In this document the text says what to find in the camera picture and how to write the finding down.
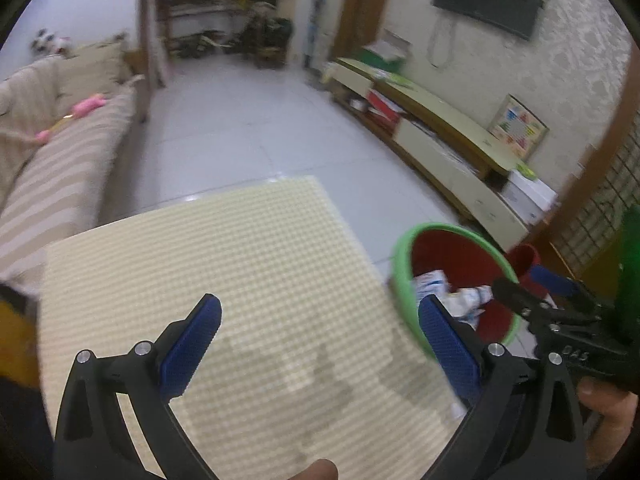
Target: laundry basket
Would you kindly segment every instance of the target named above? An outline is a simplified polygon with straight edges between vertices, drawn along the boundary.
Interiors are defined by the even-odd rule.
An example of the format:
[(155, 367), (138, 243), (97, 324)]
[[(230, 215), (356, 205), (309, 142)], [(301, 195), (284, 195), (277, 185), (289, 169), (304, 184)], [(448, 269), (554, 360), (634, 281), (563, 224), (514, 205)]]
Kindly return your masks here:
[[(433, 355), (418, 323), (418, 309), (412, 279), (430, 270), (444, 271), (452, 291), (466, 286), (491, 285), (506, 276), (517, 283), (507, 260), (484, 238), (448, 224), (420, 224), (406, 232), (396, 244), (392, 288), (398, 309), (415, 338)], [(485, 343), (508, 345), (518, 331), (520, 317), (491, 301), (480, 315), (476, 333)]]

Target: tile floor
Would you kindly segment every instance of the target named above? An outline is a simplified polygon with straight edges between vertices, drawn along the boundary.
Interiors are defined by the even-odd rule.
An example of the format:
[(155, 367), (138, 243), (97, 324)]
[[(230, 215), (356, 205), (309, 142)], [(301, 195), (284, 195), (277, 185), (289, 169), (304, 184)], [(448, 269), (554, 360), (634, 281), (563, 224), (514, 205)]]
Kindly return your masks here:
[[(154, 95), (114, 218), (220, 190), (314, 175), (386, 279), (396, 240), (455, 211), (302, 70), (239, 56), (180, 60)], [(521, 340), (515, 353), (526, 354)]]

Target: black and white plush toy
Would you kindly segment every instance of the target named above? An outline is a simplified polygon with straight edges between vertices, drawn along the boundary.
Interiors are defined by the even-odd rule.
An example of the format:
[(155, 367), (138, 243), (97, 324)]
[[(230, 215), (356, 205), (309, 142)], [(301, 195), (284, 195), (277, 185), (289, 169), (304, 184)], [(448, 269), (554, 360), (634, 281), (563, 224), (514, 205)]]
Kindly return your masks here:
[(31, 51), (36, 56), (50, 56), (51, 54), (68, 55), (71, 52), (71, 38), (60, 38), (56, 34), (41, 28), (31, 43)]

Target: green basket rim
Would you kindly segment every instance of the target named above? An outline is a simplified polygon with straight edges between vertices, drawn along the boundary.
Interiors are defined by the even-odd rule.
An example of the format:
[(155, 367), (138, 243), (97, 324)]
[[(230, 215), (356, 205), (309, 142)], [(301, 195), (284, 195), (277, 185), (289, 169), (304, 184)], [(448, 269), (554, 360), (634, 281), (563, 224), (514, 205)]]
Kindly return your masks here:
[[(393, 289), (396, 297), (398, 298), (397, 307), (400, 316), (409, 327), (420, 346), (424, 349), (425, 353), (429, 356), (433, 356), (433, 350), (429, 345), (427, 338), (425, 338), (420, 328), (420, 322), (418, 321), (418, 309), (415, 305), (415, 291), (411, 283), (414, 278), (413, 270), (411, 267), (411, 248), (413, 247), (414, 240), (418, 234), (424, 231), (450, 231), (452, 233), (459, 234), (469, 240), (475, 242), (482, 247), (498, 264), (505, 277), (509, 278), (512, 282), (518, 283), (518, 277), (511, 267), (510, 263), (505, 259), (498, 249), (492, 246), (487, 240), (479, 236), (478, 234), (469, 231), (463, 227), (451, 224), (443, 223), (424, 223), (409, 229), (404, 235), (400, 237), (396, 247), (394, 248), (394, 257), (392, 263), (392, 279)], [(518, 330), (520, 329), (520, 316), (514, 314), (511, 317), (511, 325), (509, 331), (506, 333), (501, 343), (505, 346), (513, 341)]]

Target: human hand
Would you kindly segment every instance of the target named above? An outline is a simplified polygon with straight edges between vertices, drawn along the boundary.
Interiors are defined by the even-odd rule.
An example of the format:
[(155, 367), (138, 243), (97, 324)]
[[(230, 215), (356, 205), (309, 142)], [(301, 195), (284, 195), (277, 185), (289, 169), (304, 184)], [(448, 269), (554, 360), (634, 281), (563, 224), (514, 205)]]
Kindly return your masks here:
[(289, 480), (338, 480), (338, 468), (330, 460), (321, 458)]
[(629, 436), (638, 396), (591, 377), (583, 377), (577, 391), (581, 403), (604, 417), (586, 443), (587, 467), (598, 467), (610, 462)]

